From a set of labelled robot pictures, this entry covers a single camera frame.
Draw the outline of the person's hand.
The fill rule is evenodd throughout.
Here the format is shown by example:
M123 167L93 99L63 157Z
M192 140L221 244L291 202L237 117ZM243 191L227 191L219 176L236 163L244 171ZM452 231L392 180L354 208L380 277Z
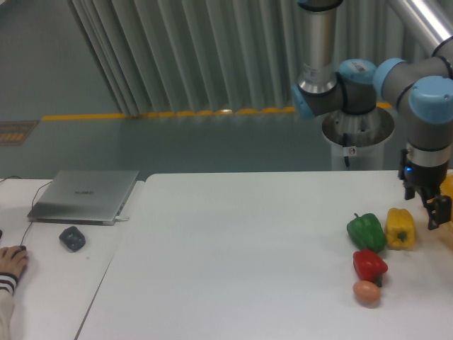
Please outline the person's hand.
M20 259L21 246L11 246L1 248L1 273L12 274L18 277L19 259Z

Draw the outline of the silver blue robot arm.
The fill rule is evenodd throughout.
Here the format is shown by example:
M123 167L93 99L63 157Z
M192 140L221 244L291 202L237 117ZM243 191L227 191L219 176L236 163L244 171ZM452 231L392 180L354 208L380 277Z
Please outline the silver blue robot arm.
M427 58L410 63L391 58L379 66L360 59L333 68L339 1L300 1L308 42L304 66L292 88L294 106L304 117L334 111L352 117L388 101L408 125L398 176L406 199L420 196L430 230L451 219L452 199L440 190L452 152L452 21L436 1L391 1L390 7L412 32Z

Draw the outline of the striped sleeve forearm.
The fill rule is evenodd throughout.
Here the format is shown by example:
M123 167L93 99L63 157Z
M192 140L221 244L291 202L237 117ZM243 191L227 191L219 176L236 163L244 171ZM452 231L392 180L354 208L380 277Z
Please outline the striped sleeve forearm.
M11 338L10 322L14 309L14 293L18 279L12 274L1 273L1 339Z

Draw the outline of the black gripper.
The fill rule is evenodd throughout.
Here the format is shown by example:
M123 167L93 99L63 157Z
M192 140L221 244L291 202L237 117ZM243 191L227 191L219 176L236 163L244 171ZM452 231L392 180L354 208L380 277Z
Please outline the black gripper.
M421 197L424 207L428 209L429 230L435 230L452 219L452 199L440 193L440 184L447 175L448 150L401 150L398 177L403 181L404 199L414 199L416 193Z

